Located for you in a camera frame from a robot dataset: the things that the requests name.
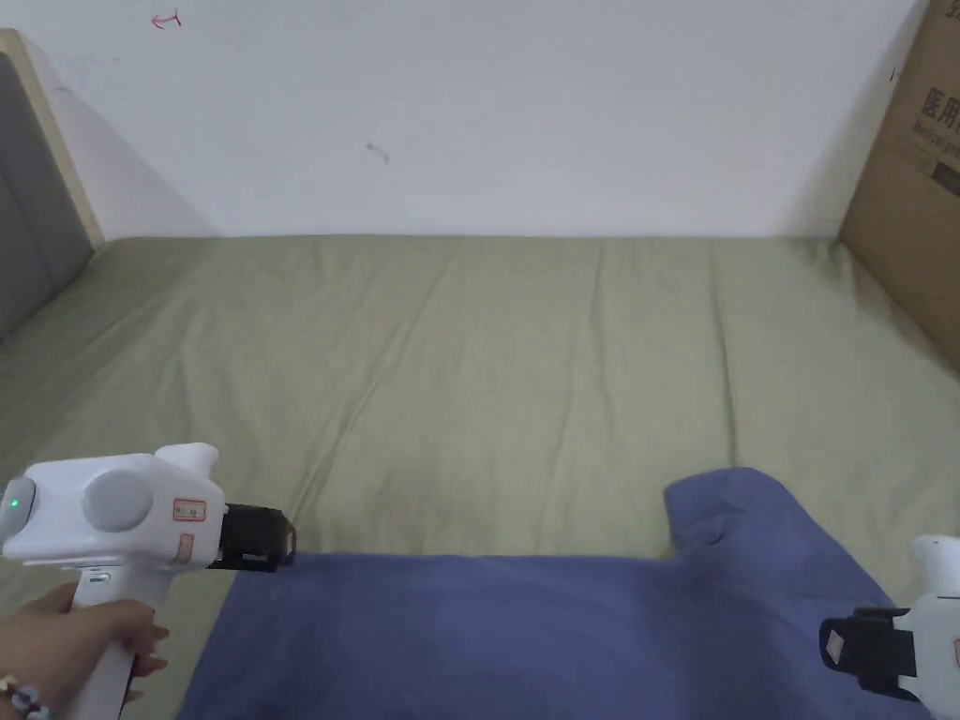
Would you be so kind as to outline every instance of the green bedsheet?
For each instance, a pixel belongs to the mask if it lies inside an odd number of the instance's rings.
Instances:
[[[204,441],[310,551],[658,557],[663,487],[754,465],[908,602],[958,430],[956,377],[820,242],[132,239],[0,345],[0,475]],[[56,577],[0,564],[0,609]],[[229,582],[177,580],[130,717],[175,713]]]

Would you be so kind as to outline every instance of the gray headboard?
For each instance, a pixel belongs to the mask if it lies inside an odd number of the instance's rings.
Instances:
[[[0,30],[0,341],[102,242],[21,37]]]

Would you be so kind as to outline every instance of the cardboard box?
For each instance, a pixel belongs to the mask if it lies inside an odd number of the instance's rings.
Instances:
[[[932,0],[840,239],[960,369],[960,0]]]

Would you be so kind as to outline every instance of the beaded bracelet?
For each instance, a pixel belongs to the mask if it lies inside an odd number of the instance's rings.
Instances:
[[[7,698],[27,720],[50,720],[50,709],[40,704],[36,688],[20,687],[13,675],[0,678],[0,697]]]

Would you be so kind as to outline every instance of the white wall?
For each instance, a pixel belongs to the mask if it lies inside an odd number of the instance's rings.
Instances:
[[[830,235],[921,2],[0,0],[0,24],[49,59],[108,237]]]

